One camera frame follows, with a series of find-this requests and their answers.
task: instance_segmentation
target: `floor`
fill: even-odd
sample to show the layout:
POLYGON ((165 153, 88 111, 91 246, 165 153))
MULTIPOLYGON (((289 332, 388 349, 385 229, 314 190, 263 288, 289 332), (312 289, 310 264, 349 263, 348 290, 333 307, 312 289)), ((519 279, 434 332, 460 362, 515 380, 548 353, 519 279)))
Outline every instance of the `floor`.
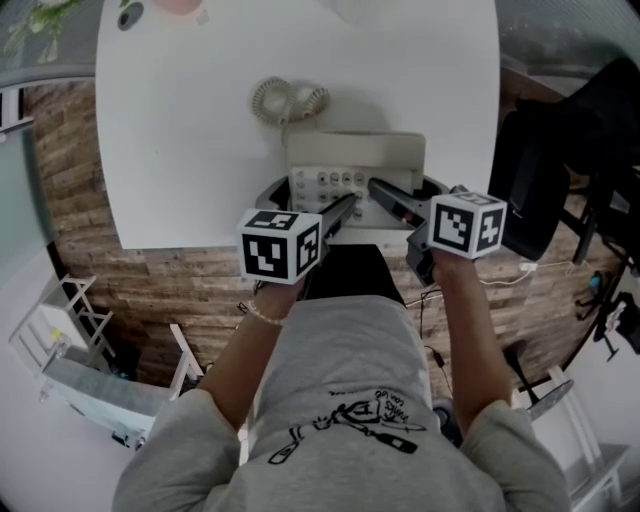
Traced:
MULTIPOLYGON (((535 82, 504 71, 500 121, 519 97, 560 99, 535 82)), ((169 323, 181 325, 202 366, 215 362, 242 318, 238 302, 252 295, 252 283, 239 277, 235 250, 122 250, 100 163, 93 83, 36 87, 28 91, 26 102, 26 111, 35 117, 38 162, 59 233, 56 248, 72 275, 98 277, 89 296, 95 306, 114 312, 106 331, 110 341, 131 342, 141 349, 139 378, 148 383, 166 385, 178 362, 169 323)), ((580 206, 575 202, 579 199, 571 201, 568 207, 580 206)), ((564 262, 571 259, 576 244, 577 237, 560 225, 540 262, 550 266, 511 286, 487 286, 500 343, 530 340, 523 367, 533 380, 565 361, 586 333, 589 322, 577 321, 574 303, 589 297, 593 269, 615 272, 619 264, 596 240, 588 265, 573 268, 564 262)), ((418 299, 423 289, 404 255, 385 256, 405 301, 418 299)), ((485 281, 510 282, 522 276, 520 262, 503 249, 479 261, 478 268, 485 281)), ((419 305, 409 311, 418 326, 419 305)), ((423 335, 425 343, 448 361, 440 298, 426 303, 423 335)), ((447 395, 443 375, 428 356, 435 393, 447 395)))

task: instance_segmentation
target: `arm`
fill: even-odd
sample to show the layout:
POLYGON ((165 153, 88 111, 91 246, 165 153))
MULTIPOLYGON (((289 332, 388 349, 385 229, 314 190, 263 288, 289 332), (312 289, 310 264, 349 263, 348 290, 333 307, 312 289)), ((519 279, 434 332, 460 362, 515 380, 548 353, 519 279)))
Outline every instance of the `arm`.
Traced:
POLYGON ((497 400, 511 402, 509 368, 473 262, 442 251, 433 254, 434 277, 442 289, 451 336, 456 417, 466 434, 485 407, 497 400))
POLYGON ((451 334, 462 453, 500 486, 508 510, 571 510, 562 470, 537 441, 526 412, 509 407, 509 370, 473 263, 435 250, 434 258, 451 334))
MULTIPOLYGON (((302 283, 268 285, 256 306, 265 316, 287 316, 302 283)), ((244 423, 280 334, 280 328, 247 315, 199 389, 160 412, 149 440, 120 478, 113 510, 202 510, 215 501, 238 469, 244 423)))
MULTIPOLYGON (((270 284, 255 299, 260 313, 279 320, 289 314, 304 280, 294 286, 270 284)), ((262 375, 281 328, 248 314, 198 385, 207 391, 231 426, 239 430, 247 419, 262 375)))

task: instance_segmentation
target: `gray t-shirt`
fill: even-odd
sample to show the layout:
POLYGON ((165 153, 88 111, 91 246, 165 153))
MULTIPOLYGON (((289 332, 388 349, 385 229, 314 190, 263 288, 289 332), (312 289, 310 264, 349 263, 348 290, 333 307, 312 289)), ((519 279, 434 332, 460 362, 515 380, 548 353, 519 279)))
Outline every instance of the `gray t-shirt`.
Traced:
POLYGON ((190 391, 159 415, 113 510, 570 510, 526 413, 490 405, 458 450, 429 404, 424 348, 400 304, 298 303, 256 397, 249 461, 238 467, 211 395, 190 391))

